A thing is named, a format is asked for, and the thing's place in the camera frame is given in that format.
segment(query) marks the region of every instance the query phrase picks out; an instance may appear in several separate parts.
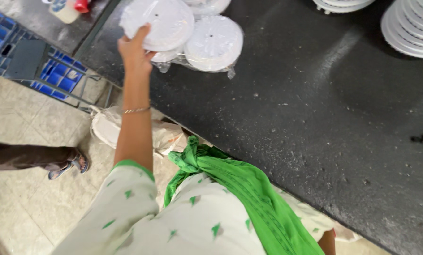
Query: sleeve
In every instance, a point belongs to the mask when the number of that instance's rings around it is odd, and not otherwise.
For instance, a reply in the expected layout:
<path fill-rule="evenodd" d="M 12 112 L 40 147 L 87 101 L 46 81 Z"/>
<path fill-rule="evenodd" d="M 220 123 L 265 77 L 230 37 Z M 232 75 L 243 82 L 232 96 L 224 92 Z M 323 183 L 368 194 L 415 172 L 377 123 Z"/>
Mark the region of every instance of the sleeve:
<path fill-rule="evenodd" d="M 52 255 L 113 254 L 131 227 L 158 214 L 153 174 L 133 160 L 114 166 L 89 210 Z"/>

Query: green scarf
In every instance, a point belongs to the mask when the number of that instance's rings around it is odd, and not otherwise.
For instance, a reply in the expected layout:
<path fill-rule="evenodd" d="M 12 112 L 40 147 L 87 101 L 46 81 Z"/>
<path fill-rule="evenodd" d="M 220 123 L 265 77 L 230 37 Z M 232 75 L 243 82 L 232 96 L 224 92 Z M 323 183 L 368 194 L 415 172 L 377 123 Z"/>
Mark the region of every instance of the green scarf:
<path fill-rule="evenodd" d="M 190 136 L 182 153 L 169 153 L 169 159 L 180 170 L 166 188 L 164 206 L 169 205 L 187 177 L 204 172 L 242 202 L 268 255 L 323 255 L 290 206 L 273 190 L 265 173 L 228 157 L 216 147 L 199 145 L 197 137 Z"/>

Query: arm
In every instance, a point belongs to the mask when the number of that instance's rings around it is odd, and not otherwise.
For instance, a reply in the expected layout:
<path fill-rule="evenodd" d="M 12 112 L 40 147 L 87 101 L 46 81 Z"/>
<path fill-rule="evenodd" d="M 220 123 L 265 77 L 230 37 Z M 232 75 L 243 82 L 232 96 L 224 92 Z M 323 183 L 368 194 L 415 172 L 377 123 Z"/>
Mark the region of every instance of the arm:
<path fill-rule="evenodd" d="M 334 231 L 325 231 L 322 236 L 322 239 L 318 241 L 318 244 L 324 251 L 325 255 L 335 255 L 336 248 L 334 246 Z"/>
<path fill-rule="evenodd" d="M 150 106 L 150 60 L 156 52 L 145 53 L 142 42 L 150 24 L 139 29 L 132 40 L 124 36 L 118 40 L 118 50 L 125 68 L 123 110 Z M 152 122 L 150 111 L 124 113 L 118 136 L 114 164 L 124 159 L 132 159 L 149 171 L 153 169 Z"/>

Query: tiled floor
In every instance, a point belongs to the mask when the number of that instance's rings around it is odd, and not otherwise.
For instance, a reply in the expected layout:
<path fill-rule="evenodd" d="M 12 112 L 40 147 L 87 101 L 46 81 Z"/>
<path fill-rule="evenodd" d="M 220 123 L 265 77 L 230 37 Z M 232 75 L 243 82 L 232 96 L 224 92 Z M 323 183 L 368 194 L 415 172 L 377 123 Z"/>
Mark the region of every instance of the tiled floor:
<path fill-rule="evenodd" d="M 91 161 L 86 174 L 74 169 L 55 181 L 40 168 L 0 171 L 0 241 L 9 254 L 49 254 L 90 205 L 110 172 L 114 153 L 90 135 L 90 123 L 88 114 L 0 77 L 0 142 L 79 144 Z M 176 171 L 168 159 L 154 158 L 160 204 Z M 366 240 L 336 246 L 340 255 L 387 254 Z"/>

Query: sandal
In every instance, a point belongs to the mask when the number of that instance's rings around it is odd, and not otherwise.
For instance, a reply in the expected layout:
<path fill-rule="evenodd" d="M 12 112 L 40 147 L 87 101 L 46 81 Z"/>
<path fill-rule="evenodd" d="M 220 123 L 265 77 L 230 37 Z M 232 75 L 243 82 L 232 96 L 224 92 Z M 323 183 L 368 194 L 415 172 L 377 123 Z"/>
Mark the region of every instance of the sandal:
<path fill-rule="evenodd" d="M 55 180 L 59 176 L 63 175 L 66 171 L 70 170 L 72 167 L 73 167 L 73 165 L 71 163 L 68 163 L 68 165 L 64 169 L 62 169 L 60 171 L 57 171 L 57 172 L 51 171 L 51 172 L 49 172 L 48 179 Z"/>
<path fill-rule="evenodd" d="M 85 156 L 84 153 L 82 153 L 81 150 L 78 150 L 78 155 L 76 156 L 76 158 L 71 162 L 75 167 L 78 168 L 78 170 L 81 173 L 85 173 L 87 172 L 87 170 L 89 169 L 89 160 L 87 159 L 87 157 Z M 83 157 L 84 158 L 84 169 L 81 170 L 81 164 L 79 164 L 79 159 Z"/>

